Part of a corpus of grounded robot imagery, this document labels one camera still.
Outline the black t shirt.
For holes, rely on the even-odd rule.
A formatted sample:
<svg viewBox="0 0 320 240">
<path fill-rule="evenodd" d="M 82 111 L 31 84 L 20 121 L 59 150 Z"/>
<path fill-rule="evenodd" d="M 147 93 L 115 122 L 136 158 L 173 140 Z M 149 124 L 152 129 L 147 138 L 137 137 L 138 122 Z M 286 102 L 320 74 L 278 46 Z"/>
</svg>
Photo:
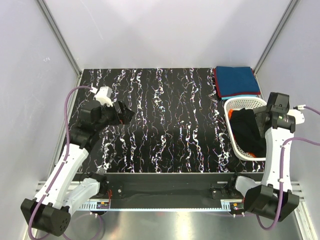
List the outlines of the black t shirt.
<svg viewBox="0 0 320 240">
<path fill-rule="evenodd" d="M 256 158 L 266 157 L 266 140 L 261 137 L 252 109 L 234 110 L 229 124 L 237 144 L 244 152 L 254 153 Z"/>
</svg>

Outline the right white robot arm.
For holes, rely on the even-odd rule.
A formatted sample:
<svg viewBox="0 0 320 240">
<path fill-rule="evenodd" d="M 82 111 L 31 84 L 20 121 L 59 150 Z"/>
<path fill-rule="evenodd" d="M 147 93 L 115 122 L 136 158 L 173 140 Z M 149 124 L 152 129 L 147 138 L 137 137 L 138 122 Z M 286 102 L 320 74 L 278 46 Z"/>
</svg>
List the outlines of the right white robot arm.
<svg viewBox="0 0 320 240">
<path fill-rule="evenodd" d="M 304 114 L 290 108 L 290 97 L 271 92 L 267 104 L 260 109 L 263 115 L 266 140 L 265 168 L 260 183 L 238 175 L 227 185 L 232 198 L 244 197 L 244 210 L 257 218 L 267 218 L 273 223 L 283 221 L 295 208 L 300 198 L 293 194 L 290 177 L 289 139 L 294 137 L 296 126 L 304 123 Z"/>
</svg>

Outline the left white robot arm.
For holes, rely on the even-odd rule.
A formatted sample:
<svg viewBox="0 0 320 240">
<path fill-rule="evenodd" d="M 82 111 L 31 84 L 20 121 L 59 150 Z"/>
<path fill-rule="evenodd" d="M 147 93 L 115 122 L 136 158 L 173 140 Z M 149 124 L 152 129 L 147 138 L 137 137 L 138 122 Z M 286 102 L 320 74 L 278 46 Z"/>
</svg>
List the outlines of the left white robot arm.
<svg viewBox="0 0 320 240">
<path fill-rule="evenodd" d="M 107 178 L 90 173 L 71 192 L 67 192 L 78 168 L 89 156 L 100 139 L 100 132 L 108 126 L 128 125 L 134 112 L 123 101 L 114 105 L 101 104 L 97 100 L 85 102 L 78 119 L 69 133 L 62 155 L 40 191 L 33 199 L 24 199 L 21 212 L 33 229 L 49 235 L 61 236 L 66 231 L 72 215 L 89 198 L 103 198 L 108 193 Z"/>
</svg>

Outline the orange t shirt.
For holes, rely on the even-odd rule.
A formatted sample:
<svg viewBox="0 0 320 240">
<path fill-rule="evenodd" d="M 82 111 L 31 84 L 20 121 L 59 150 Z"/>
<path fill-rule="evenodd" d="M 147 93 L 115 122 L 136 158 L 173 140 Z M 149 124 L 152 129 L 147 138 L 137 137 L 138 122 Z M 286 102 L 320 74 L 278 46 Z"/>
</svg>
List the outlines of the orange t shirt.
<svg viewBox="0 0 320 240">
<path fill-rule="evenodd" d="M 229 121 L 231 121 L 231 117 L 232 117 L 233 111 L 234 111 L 233 109 L 230 109 L 230 110 L 228 111 L 227 116 L 228 116 L 228 120 L 229 120 Z M 242 155 L 244 155 L 244 156 L 246 156 L 246 157 L 248 157 L 248 158 L 256 158 L 256 155 L 255 155 L 254 153 L 243 151 L 243 150 L 240 148 L 240 146 L 238 145 L 238 143 L 236 142 L 236 136 L 235 136 L 234 134 L 232 134 L 232 135 L 233 135 L 233 138 L 234 138 L 235 145 L 236 145 L 238 151 L 239 151 Z"/>
</svg>

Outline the folded light blue t shirt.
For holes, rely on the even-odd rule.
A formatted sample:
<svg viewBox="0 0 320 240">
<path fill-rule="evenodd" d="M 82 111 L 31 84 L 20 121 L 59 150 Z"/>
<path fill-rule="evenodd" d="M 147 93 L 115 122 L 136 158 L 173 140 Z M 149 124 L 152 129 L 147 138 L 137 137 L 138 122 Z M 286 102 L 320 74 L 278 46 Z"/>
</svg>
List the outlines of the folded light blue t shirt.
<svg viewBox="0 0 320 240">
<path fill-rule="evenodd" d="M 226 101 L 229 99 L 233 99 L 233 98 L 238 98 L 238 97 L 259 97 L 259 94 L 240 94 L 240 95 L 233 95 L 233 96 L 224 96 L 221 97 L 221 100 Z"/>
</svg>

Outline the black marble pattern mat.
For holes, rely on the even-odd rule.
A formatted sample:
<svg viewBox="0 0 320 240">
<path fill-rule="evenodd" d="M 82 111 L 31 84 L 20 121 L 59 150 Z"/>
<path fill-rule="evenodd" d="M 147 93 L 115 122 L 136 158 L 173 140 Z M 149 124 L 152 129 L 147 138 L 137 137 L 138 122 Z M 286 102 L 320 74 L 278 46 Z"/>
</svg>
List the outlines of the black marble pattern mat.
<svg viewBox="0 0 320 240">
<path fill-rule="evenodd" d="M 212 68 L 85 69 L 80 84 L 111 87 L 111 100 L 134 112 L 130 124 L 100 133 L 81 173 L 264 170 L 236 157 Z"/>
</svg>

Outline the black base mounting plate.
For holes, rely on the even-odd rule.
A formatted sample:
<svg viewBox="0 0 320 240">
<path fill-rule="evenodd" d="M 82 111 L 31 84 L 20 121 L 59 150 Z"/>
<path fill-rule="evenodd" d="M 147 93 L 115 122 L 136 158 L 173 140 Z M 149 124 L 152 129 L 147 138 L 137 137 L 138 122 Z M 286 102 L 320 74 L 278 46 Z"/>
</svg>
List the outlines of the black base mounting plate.
<svg viewBox="0 0 320 240">
<path fill-rule="evenodd" d="M 241 200 L 231 187 L 233 173 L 109 173 L 112 210 L 195 209 L 221 207 L 221 200 Z"/>
</svg>

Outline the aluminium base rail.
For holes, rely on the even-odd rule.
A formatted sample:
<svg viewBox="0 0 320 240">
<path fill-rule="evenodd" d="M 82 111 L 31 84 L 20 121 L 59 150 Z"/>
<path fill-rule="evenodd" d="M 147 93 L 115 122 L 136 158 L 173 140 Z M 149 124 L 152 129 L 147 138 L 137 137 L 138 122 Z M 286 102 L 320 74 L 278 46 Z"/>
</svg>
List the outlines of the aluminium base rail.
<svg viewBox="0 0 320 240">
<path fill-rule="evenodd" d="M 226 184 L 227 182 L 226 181 L 218 181 L 218 184 L 222 184 L 223 186 Z M 76 187 L 78 187 L 81 183 L 79 183 L 79 181 L 72 181 L 71 184 L 69 185 L 69 187 L 67 188 L 67 191 L 66 193 L 69 193 L 71 192 L 72 190 L 74 190 Z M 42 189 L 42 187 L 44 187 L 45 185 L 45 182 L 44 181 L 40 181 L 36 187 L 36 194 Z M 305 201 L 305 198 L 304 198 L 304 195 L 302 193 L 302 190 L 301 190 L 301 186 L 300 186 L 300 183 L 298 181 L 292 181 L 291 182 L 291 186 L 292 186 L 292 193 L 294 195 L 297 195 L 299 196 L 299 200 L 300 202 L 304 202 Z M 178 184 L 178 183 L 174 183 L 174 184 L 171 184 L 171 186 L 167 183 L 159 183 L 158 185 L 155 185 L 153 183 L 148 183 L 147 186 L 143 186 L 142 187 L 142 190 L 147 190 L 147 187 L 151 187 L 151 190 L 156 190 L 156 187 L 158 187 L 157 191 L 174 191 L 174 190 L 187 190 L 187 189 L 191 189 L 192 186 L 188 183 L 184 183 L 183 184 Z M 112 190 L 113 193 L 117 193 L 118 189 L 117 187 L 115 187 L 116 190 Z"/>
</svg>

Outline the left aluminium frame post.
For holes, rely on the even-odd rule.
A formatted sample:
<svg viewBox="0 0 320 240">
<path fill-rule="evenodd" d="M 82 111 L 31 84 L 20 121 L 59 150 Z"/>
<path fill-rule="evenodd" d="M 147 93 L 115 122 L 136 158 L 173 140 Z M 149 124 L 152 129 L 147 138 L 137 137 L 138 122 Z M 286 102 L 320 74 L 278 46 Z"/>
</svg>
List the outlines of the left aluminium frame post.
<svg viewBox="0 0 320 240">
<path fill-rule="evenodd" d="M 58 24 L 56 23 L 53 14 L 51 13 L 47 3 L 45 0 L 35 0 L 37 3 L 40 11 L 42 12 L 46 22 L 48 23 L 53 35 L 55 36 L 61 50 L 63 51 L 65 57 L 67 58 L 71 68 L 75 72 L 75 74 L 79 77 L 82 73 L 82 70 L 80 69 L 79 65 L 76 62 L 76 59 L 74 58 L 70 48 L 68 47 L 67 42 L 65 41 Z"/>
</svg>

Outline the aluminium frame post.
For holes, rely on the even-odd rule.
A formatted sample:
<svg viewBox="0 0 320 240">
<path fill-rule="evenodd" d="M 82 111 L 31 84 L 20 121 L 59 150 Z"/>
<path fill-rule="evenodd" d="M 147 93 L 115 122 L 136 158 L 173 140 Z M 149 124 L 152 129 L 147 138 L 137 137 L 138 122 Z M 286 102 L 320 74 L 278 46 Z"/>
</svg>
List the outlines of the aluminium frame post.
<svg viewBox="0 0 320 240">
<path fill-rule="evenodd" d="M 255 74 L 259 72 L 262 65 L 264 64 L 266 58 L 268 57 L 269 53 L 271 52 L 273 46 L 275 45 L 276 41 L 278 40 L 280 34 L 282 33 L 283 29 L 285 28 L 287 22 L 289 21 L 291 15 L 297 8 L 298 4 L 300 3 L 300 0 L 290 0 L 285 11 L 283 12 L 276 28 L 274 29 L 266 47 L 264 48 L 259 60 L 257 61 L 257 64 L 255 65 L 253 71 Z"/>
<path fill-rule="evenodd" d="M 35 0 L 37 3 L 40 11 L 42 12 L 46 22 L 48 23 L 53 35 L 55 36 L 61 50 L 63 51 L 65 57 L 67 58 L 71 68 L 75 72 L 75 74 L 79 77 L 82 73 L 82 70 L 80 69 L 79 65 L 76 62 L 76 59 L 74 58 L 70 48 L 68 47 L 67 42 L 65 41 L 58 24 L 56 23 L 53 14 L 51 13 L 47 3 L 45 0 Z"/>
</svg>

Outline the right aluminium frame post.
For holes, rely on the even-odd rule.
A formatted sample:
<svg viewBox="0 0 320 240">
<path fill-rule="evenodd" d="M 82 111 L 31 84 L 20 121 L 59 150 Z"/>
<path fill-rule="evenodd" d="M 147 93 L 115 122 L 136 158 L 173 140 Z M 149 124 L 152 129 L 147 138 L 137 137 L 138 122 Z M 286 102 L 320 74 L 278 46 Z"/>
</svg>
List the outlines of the right aluminium frame post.
<svg viewBox="0 0 320 240">
<path fill-rule="evenodd" d="M 282 33 L 283 29 L 285 28 L 287 22 L 289 21 L 291 15 L 297 8 L 298 4 L 300 3 L 300 0 L 290 0 L 285 11 L 283 12 L 276 28 L 274 29 L 266 47 L 264 48 L 259 60 L 257 61 L 257 64 L 255 65 L 253 71 L 255 74 L 259 72 L 262 65 L 264 64 L 266 58 L 268 57 L 269 53 L 271 52 L 273 46 L 275 45 L 276 41 L 278 40 L 280 34 Z"/>
</svg>

